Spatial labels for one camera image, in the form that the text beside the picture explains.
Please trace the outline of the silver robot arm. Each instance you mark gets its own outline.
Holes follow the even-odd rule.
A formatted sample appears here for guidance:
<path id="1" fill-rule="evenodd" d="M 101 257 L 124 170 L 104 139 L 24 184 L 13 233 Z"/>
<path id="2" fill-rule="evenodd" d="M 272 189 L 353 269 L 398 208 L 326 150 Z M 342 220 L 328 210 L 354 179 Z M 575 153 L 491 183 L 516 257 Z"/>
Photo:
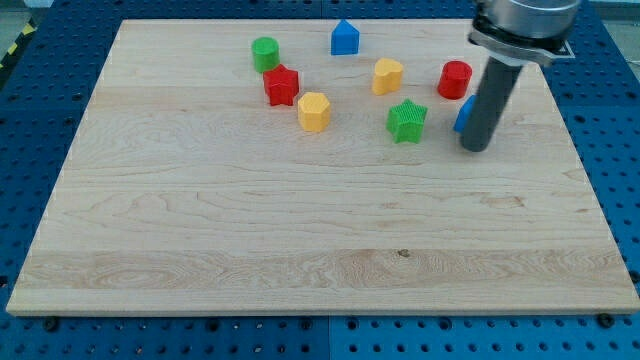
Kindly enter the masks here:
<path id="1" fill-rule="evenodd" d="M 476 0 L 468 41 L 511 67 L 572 59 L 579 0 Z"/>

